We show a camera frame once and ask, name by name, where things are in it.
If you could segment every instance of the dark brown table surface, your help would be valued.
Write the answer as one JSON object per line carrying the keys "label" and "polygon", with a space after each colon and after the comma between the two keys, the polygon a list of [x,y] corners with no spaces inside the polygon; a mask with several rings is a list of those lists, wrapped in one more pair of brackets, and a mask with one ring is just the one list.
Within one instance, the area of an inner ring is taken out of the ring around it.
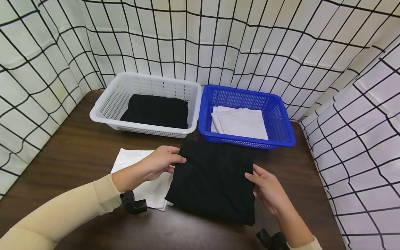
{"label": "dark brown table surface", "polygon": [[[90,120],[102,92],[95,90],[62,126],[0,201],[0,236],[43,203],[110,173],[120,148],[153,150],[180,146],[183,139],[113,130]],[[255,163],[275,174],[323,249],[345,249],[300,126],[292,123],[293,148],[254,150]],[[196,139],[197,132],[187,139]],[[256,224],[218,222],[167,207],[129,215],[120,207],[77,228],[58,249],[263,249],[255,234],[279,231],[274,217],[255,203]]]}

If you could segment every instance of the long sleeve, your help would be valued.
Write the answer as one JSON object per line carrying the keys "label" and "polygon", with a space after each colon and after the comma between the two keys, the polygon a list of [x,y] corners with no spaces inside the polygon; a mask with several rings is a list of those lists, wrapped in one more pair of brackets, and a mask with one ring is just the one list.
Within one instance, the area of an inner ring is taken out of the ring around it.
{"label": "long sleeve", "polygon": [[307,245],[298,247],[298,248],[292,248],[289,246],[291,250],[322,250],[320,243],[318,240],[314,237],[314,240]]}
{"label": "long sleeve", "polygon": [[0,239],[0,249],[54,249],[75,228],[120,205],[120,193],[109,174],[40,206]]}

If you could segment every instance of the black towel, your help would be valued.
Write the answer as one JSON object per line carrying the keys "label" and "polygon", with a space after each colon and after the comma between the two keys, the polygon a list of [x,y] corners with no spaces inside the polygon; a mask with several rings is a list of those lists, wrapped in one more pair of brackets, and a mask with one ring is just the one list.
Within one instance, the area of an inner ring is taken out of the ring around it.
{"label": "black towel", "polygon": [[249,149],[187,141],[179,154],[187,161],[175,166],[167,201],[211,218],[254,224],[254,184],[244,177],[253,171]]}
{"label": "black towel", "polygon": [[188,128],[188,102],[161,96],[132,95],[121,121]]}

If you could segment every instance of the person's right hand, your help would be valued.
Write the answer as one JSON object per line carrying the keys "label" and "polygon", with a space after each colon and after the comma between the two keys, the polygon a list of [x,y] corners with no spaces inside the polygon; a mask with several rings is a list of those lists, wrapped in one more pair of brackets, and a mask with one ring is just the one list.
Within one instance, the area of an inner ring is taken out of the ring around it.
{"label": "person's right hand", "polygon": [[245,173],[244,176],[256,185],[254,196],[260,198],[273,215],[277,216],[282,210],[293,207],[276,176],[267,170],[253,164],[253,174]]}

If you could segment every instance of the white cloth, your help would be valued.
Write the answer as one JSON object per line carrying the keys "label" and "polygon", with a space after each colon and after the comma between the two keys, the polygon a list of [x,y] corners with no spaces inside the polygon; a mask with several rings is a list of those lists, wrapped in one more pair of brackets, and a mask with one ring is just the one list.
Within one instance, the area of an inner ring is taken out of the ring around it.
{"label": "white cloth", "polygon": [[[125,150],[121,148],[115,159],[111,173],[139,162],[152,152],[153,150]],[[168,172],[162,173],[155,180],[143,182],[133,190],[135,200],[146,199],[147,207],[165,211],[167,201],[164,198],[167,195],[171,182],[172,174]]]}
{"label": "white cloth", "polygon": [[229,107],[224,107],[224,106],[214,106],[212,108],[212,114],[211,114],[211,132],[218,133],[218,131],[222,131],[220,122],[218,120],[218,115],[216,115],[217,113],[225,113],[225,112],[229,112],[229,111],[237,111],[237,110],[240,110],[240,109],[241,108],[236,109],[236,108],[229,108]]}
{"label": "white cloth", "polygon": [[268,140],[261,110],[217,106],[211,118],[211,132]]}

